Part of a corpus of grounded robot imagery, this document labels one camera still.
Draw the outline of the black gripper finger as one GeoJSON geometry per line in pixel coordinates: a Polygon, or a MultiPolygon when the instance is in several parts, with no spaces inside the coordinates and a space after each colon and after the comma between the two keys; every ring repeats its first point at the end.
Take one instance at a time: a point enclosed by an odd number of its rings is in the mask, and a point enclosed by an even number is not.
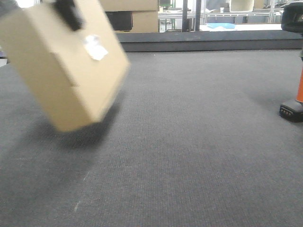
{"type": "Polygon", "coordinates": [[[84,27],[85,20],[74,0],[56,0],[53,6],[72,31],[84,27]]]}

